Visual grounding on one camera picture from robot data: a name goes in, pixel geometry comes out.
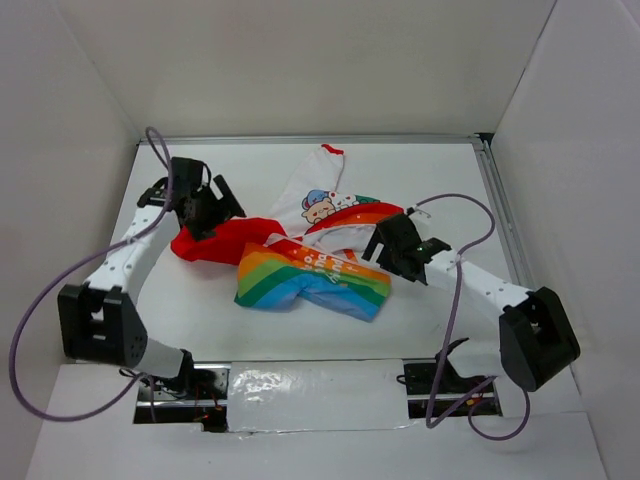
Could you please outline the rainbow white red kids jacket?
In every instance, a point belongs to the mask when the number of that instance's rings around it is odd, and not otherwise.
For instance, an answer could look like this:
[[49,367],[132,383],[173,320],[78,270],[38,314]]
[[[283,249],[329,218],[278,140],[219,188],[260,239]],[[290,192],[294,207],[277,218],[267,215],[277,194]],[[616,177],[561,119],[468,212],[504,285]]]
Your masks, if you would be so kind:
[[198,240],[182,228],[170,244],[185,261],[237,269],[237,305],[283,312],[302,298],[371,322],[391,293],[388,274],[359,263],[378,222],[402,207],[339,191],[343,150],[315,149],[291,175],[267,217],[231,219]]

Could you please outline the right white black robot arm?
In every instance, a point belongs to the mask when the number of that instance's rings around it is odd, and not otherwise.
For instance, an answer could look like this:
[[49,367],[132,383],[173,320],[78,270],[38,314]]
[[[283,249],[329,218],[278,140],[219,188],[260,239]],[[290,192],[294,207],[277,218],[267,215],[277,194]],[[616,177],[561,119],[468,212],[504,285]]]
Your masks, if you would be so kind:
[[489,366],[535,392],[577,360],[581,347],[558,294],[511,284],[468,262],[437,238],[423,240],[406,214],[377,223],[363,253],[384,270],[458,296],[498,330],[499,361]]

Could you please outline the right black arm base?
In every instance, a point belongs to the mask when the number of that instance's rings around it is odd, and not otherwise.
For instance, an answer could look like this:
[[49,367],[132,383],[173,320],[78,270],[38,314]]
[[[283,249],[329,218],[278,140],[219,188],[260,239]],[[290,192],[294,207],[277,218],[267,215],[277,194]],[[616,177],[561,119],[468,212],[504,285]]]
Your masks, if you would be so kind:
[[[430,358],[403,361],[403,371],[396,376],[396,382],[405,388],[410,419],[425,418],[439,357],[440,353],[436,353]],[[446,360],[431,418],[435,419],[440,416],[447,408],[484,380],[484,376],[460,376],[450,361]],[[452,413],[452,416],[466,416],[472,407],[476,408],[475,415],[500,415],[501,408],[494,386],[485,386],[480,392],[475,393],[471,399],[459,406]]]

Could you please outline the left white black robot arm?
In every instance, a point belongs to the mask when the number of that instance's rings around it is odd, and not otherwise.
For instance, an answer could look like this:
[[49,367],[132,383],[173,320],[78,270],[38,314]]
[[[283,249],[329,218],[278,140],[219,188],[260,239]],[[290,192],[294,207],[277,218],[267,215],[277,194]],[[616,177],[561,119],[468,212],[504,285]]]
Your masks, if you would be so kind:
[[221,175],[184,157],[169,162],[169,175],[139,197],[118,248],[80,285],[57,297],[67,357],[149,374],[176,399],[189,397],[201,376],[192,354],[152,339],[137,311],[141,289],[162,252],[181,229],[196,241],[245,212]]

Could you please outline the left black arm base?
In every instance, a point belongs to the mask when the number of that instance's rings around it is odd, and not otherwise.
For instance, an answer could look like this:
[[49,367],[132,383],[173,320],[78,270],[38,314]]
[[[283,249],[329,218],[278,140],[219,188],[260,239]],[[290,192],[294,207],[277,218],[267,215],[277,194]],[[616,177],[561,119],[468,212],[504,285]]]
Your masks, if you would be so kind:
[[178,387],[155,378],[138,384],[133,423],[189,424],[205,432],[228,431],[230,364],[195,364],[190,384]]

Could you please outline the aluminium frame rail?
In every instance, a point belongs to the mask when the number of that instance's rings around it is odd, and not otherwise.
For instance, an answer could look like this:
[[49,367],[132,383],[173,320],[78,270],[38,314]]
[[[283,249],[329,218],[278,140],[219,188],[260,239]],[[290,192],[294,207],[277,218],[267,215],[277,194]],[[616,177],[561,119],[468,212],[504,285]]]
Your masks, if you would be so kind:
[[533,282],[491,150],[476,135],[170,137],[167,143],[173,154],[223,174],[250,216],[267,215],[299,162],[321,144],[345,153],[341,190],[403,207],[441,193],[472,196],[491,208],[497,231],[469,259],[521,284]]

